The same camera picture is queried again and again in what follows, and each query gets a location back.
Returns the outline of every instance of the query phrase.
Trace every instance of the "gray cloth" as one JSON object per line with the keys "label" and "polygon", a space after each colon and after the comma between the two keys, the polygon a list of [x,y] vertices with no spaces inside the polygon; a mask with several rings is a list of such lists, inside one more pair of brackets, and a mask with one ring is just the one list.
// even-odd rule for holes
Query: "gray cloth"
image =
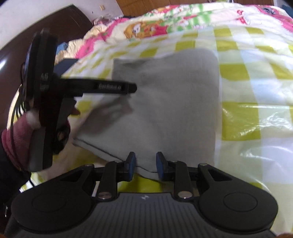
{"label": "gray cloth", "polygon": [[75,144],[107,160],[137,157],[136,172],[158,179],[156,153],[188,166],[214,164],[219,66],[205,49],[160,59],[114,60],[112,78],[137,84],[129,96],[107,95]]}

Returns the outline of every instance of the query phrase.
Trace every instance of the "yellow and white checkered sheet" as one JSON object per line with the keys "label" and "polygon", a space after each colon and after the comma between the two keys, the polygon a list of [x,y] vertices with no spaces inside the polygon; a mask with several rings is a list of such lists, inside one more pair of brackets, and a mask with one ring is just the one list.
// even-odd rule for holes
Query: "yellow and white checkered sheet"
{"label": "yellow and white checkered sheet", "polygon": [[[222,103],[215,165],[272,193],[279,205],[273,231],[290,232],[293,225],[292,40],[293,36],[291,39],[245,26],[175,32],[141,41],[105,44],[81,59],[64,77],[110,79],[114,58],[159,58],[193,48],[213,51],[219,61]],[[100,95],[84,95],[78,99],[77,107],[83,112],[90,111],[100,99]]]}

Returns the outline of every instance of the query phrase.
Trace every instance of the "metal screw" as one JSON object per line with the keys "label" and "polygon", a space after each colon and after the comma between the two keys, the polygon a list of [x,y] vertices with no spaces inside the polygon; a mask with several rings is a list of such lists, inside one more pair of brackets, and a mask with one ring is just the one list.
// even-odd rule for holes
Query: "metal screw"
{"label": "metal screw", "polygon": [[100,192],[98,194],[98,198],[103,200],[110,199],[111,197],[112,197],[112,194],[109,192]]}
{"label": "metal screw", "polygon": [[193,194],[189,191],[181,191],[178,193],[178,197],[183,198],[183,199],[188,199],[191,198]]}

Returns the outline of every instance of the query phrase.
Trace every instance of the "colorful quilt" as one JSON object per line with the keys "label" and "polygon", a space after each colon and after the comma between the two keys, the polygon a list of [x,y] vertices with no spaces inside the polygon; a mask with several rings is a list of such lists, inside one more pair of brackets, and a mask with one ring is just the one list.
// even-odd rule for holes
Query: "colorful quilt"
{"label": "colorful quilt", "polygon": [[[111,79],[114,58],[162,57],[180,50],[210,49],[219,61],[221,85],[215,166],[272,193],[279,205],[272,229],[291,232],[292,21],[280,8],[269,6],[167,6],[113,23],[109,31],[91,41],[93,50],[64,77]],[[101,98],[84,95],[77,107],[86,115]],[[77,125],[82,120],[71,118],[71,123]],[[68,155],[70,162],[61,159]],[[69,143],[42,176],[58,175],[88,162],[98,163],[94,155]]]}

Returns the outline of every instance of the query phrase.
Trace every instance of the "brown wooden headboard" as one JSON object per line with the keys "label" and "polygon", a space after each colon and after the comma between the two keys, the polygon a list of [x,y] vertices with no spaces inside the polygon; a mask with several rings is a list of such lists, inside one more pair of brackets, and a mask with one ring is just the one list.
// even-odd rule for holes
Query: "brown wooden headboard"
{"label": "brown wooden headboard", "polygon": [[59,36],[59,43],[83,38],[93,25],[74,5],[63,8],[30,26],[0,50],[0,130],[6,128],[11,101],[20,86],[20,66],[37,31],[50,29],[50,33]]}

